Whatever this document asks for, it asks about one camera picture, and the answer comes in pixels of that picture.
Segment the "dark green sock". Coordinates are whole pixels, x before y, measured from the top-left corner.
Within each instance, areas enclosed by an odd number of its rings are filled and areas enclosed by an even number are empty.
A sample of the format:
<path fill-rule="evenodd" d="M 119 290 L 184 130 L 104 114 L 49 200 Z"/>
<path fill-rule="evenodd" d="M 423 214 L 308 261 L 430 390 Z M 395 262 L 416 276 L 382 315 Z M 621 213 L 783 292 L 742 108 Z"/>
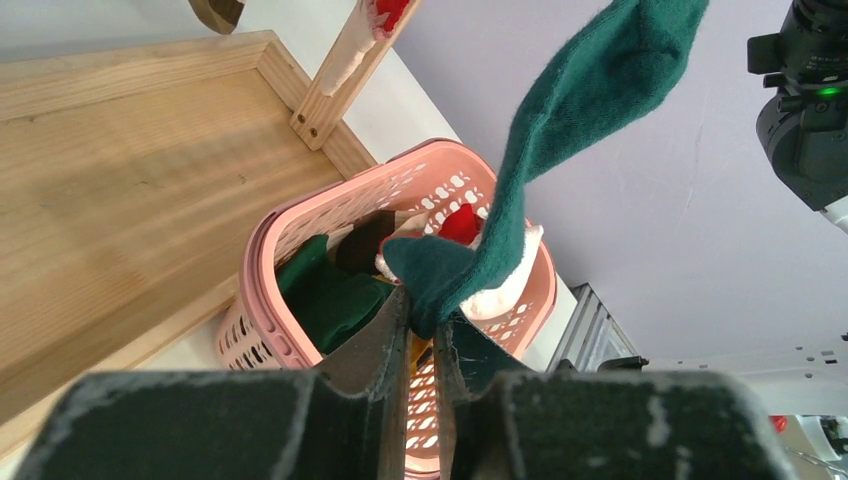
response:
<path fill-rule="evenodd" d="M 519 266 L 525 185 L 655 110 L 683 76 L 705 1 L 613 1 L 552 57 L 510 125 L 475 250 L 435 235 L 395 238 L 388 267 L 411 300 L 411 330 L 434 336 L 462 301 Z"/>

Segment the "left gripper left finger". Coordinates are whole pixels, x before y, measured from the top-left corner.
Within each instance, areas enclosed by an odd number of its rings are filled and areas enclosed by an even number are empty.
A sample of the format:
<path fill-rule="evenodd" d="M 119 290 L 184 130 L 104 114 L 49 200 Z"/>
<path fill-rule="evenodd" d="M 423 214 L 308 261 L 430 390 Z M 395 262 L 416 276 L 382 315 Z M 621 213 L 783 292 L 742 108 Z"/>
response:
<path fill-rule="evenodd" d="M 81 378 L 20 479 L 400 479 L 408 297 L 301 370 L 114 371 Z"/>

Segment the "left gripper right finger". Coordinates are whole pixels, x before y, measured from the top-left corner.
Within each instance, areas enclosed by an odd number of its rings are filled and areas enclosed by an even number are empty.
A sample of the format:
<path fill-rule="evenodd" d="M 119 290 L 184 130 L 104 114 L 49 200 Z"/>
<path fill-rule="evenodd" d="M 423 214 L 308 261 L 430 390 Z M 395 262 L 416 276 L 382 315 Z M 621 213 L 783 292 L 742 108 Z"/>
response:
<path fill-rule="evenodd" d="M 434 336 L 446 479 L 793 479 L 753 393 L 711 372 L 539 373 L 465 319 Z"/>

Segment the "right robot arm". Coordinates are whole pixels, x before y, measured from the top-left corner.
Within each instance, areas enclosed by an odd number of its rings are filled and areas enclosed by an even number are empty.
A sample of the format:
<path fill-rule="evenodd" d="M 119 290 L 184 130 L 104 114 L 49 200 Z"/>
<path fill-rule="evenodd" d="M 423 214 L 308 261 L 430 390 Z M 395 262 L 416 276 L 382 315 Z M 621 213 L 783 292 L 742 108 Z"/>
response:
<path fill-rule="evenodd" d="M 678 368 L 743 379 L 774 414 L 847 411 L 847 5 L 769 1 L 770 34 L 701 36 L 654 156 L 687 168 L 651 235 Z"/>

